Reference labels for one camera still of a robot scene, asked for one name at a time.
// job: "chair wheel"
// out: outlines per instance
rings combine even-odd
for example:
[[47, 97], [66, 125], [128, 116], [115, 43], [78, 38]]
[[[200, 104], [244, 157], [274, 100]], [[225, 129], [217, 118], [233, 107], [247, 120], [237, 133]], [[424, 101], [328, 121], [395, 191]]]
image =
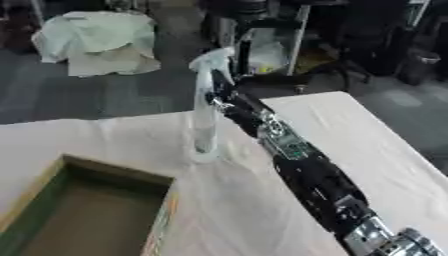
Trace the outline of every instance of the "chair wheel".
[[303, 94], [305, 89], [306, 89], [307, 85], [306, 84], [300, 84], [300, 85], [296, 85], [294, 86], [294, 91], [297, 94]]

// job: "white object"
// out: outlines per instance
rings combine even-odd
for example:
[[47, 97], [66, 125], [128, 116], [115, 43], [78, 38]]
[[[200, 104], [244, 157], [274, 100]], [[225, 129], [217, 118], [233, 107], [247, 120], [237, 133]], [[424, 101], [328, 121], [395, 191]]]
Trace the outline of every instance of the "white object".
[[193, 60], [190, 69], [197, 72], [196, 95], [192, 116], [195, 160], [211, 161], [217, 157], [217, 127], [219, 113], [206, 101], [206, 94], [213, 93], [212, 71], [220, 71], [233, 84], [229, 70], [229, 57], [235, 55], [231, 47], [208, 52]]
[[250, 73], [266, 74], [277, 71], [288, 64], [280, 42], [271, 42], [254, 48], [249, 57]]
[[160, 68], [154, 25], [141, 14], [72, 12], [47, 21], [32, 40], [42, 62], [68, 59], [70, 76], [140, 74]]
[[[392, 230], [414, 227], [448, 251], [448, 179], [384, 123], [340, 92], [265, 102], [362, 188]], [[193, 163], [188, 118], [0, 126], [0, 214], [68, 153], [178, 178], [179, 208], [163, 256], [347, 256], [283, 185], [263, 149], [231, 121], [219, 122], [222, 157]]]

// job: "spray nozzle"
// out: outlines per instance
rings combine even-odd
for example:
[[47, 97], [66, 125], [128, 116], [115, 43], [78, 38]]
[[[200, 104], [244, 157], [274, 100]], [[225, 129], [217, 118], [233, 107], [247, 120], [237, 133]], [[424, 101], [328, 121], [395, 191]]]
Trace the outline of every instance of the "spray nozzle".
[[235, 84], [229, 68], [229, 58], [235, 55], [233, 47], [226, 47], [205, 53], [190, 63], [190, 69], [199, 72], [201, 69], [217, 70], [231, 84]]

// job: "table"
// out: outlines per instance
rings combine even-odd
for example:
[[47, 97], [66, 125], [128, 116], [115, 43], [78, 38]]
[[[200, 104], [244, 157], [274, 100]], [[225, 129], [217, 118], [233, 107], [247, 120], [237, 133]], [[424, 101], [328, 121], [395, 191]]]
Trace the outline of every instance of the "table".
[[[357, 183], [397, 231], [448, 250], [448, 179], [348, 94], [266, 101]], [[192, 163], [189, 113], [0, 126], [0, 214], [62, 153], [175, 175], [178, 215], [162, 255], [346, 256], [295, 200], [263, 150], [220, 120], [221, 157]]]
[[[296, 31], [294, 36], [294, 46], [291, 51], [290, 63], [287, 71], [288, 75], [293, 75], [294, 71], [296, 70], [297, 59], [299, 58], [300, 48], [302, 45], [303, 37], [305, 35], [306, 27], [308, 25], [309, 14], [311, 12], [312, 6], [322, 6], [322, 5], [333, 6], [333, 5], [344, 5], [347, 3], [348, 3], [347, 0], [337, 0], [337, 1], [323, 0], [323, 1], [316, 1], [316, 3], [313, 3], [312, 5], [301, 6], [297, 14], [297, 20], [302, 22], [302, 27]], [[410, 0], [409, 4], [418, 6], [418, 10], [415, 13], [411, 14], [411, 16], [409, 17], [408, 24], [411, 27], [416, 27], [419, 24], [430, 3], [431, 0]]]

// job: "desk leg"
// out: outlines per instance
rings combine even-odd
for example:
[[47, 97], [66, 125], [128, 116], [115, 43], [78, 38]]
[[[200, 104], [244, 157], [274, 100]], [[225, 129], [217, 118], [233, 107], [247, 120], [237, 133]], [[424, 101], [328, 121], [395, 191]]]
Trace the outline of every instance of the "desk leg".
[[311, 11], [311, 5], [303, 5], [300, 7], [297, 14], [297, 20], [302, 22], [302, 27], [296, 31], [294, 35], [294, 46], [289, 58], [290, 63], [288, 67], [288, 75], [293, 75], [297, 66], [297, 59], [299, 58], [300, 47], [302, 46], [302, 40], [305, 35], [306, 26], [308, 24], [308, 18]]

